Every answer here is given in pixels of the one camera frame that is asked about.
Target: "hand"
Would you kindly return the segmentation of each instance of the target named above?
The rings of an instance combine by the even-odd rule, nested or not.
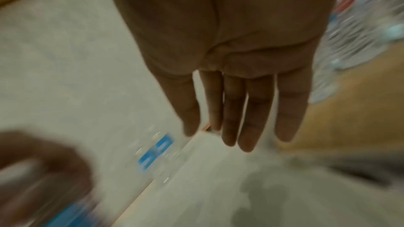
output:
[[[8,189],[2,187],[0,219],[5,226],[13,226],[28,220],[45,203],[46,198],[51,197],[53,193],[57,194],[57,189],[62,191],[61,185],[77,185],[75,187],[79,187],[81,196],[93,188],[90,165],[75,149],[21,131],[0,133],[0,170],[28,159],[42,163],[46,173],[32,183],[23,184],[22,187],[13,186]],[[60,181],[60,178],[55,178],[57,174],[65,174],[68,180],[59,182],[60,185],[55,187],[54,182]],[[69,194],[64,198],[74,202],[79,199],[75,197],[78,194]]]
[[[291,141],[311,90],[312,58],[336,0],[115,0],[151,73],[183,121],[200,123],[192,72],[199,70],[212,128],[255,147],[275,86],[275,133]],[[244,123],[239,127],[248,95]]]

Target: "blurred hand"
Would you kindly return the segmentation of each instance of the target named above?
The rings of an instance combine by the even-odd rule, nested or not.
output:
[[[60,184],[78,185],[76,187],[80,187],[81,195],[90,192],[93,188],[90,165],[75,149],[22,131],[0,133],[0,170],[29,159],[42,163],[46,173],[33,183],[0,190],[0,225],[2,226],[8,227],[25,222],[44,206],[45,200],[52,197],[52,194],[60,193],[63,189],[68,190],[68,187],[61,188],[60,185],[55,184],[56,179],[51,176],[65,174],[68,181]],[[64,197],[70,201],[63,203],[59,201],[61,207],[66,206],[64,203],[72,203],[79,199],[73,194],[70,194],[68,198]],[[49,209],[46,214],[51,214],[51,210],[60,209]]]
[[[312,58],[336,0],[114,1],[186,135],[200,123],[192,80],[199,70],[210,124],[223,129],[227,145],[253,150],[275,86],[275,133],[294,138],[308,104]]]

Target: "floor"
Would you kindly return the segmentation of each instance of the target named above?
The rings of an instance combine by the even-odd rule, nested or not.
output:
[[[75,143],[93,159],[112,216],[149,183],[133,164],[119,168],[133,141],[161,124],[187,142],[112,0],[19,0],[0,10],[0,42],[0,128]]]

